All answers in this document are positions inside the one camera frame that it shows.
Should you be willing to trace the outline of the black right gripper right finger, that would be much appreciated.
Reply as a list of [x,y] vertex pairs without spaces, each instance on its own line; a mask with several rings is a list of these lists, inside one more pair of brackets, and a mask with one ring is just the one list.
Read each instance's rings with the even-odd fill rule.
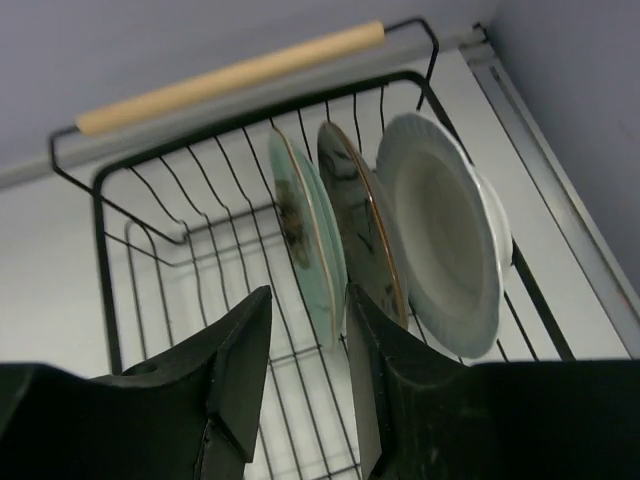
[[348,361],[366,479],[635,479],[635,360],[462,365],[356,285]]

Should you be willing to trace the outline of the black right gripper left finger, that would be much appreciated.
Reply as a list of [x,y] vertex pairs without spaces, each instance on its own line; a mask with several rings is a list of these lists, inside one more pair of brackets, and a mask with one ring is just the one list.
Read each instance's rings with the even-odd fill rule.
[[1,367],[5,479],[239,479],[253,460],[272,327],[262,286],[121,374]]

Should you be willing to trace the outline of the dark green marbled plate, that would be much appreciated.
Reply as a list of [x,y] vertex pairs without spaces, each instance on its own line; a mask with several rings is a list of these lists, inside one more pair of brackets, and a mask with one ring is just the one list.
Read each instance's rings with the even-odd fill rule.
[[407,260],[390,202],[379,179],[345,132],[322,123],[317,152],[351,282],[394,323],[408,320]]

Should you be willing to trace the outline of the light green plate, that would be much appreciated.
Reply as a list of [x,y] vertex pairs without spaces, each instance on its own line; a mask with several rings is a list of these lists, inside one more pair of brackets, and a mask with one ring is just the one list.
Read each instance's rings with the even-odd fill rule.
[[276,127],[268,152],[278,217],[300,292],[318,343],[332,348],[343,330],[348,279],[335,213],[319,172]]

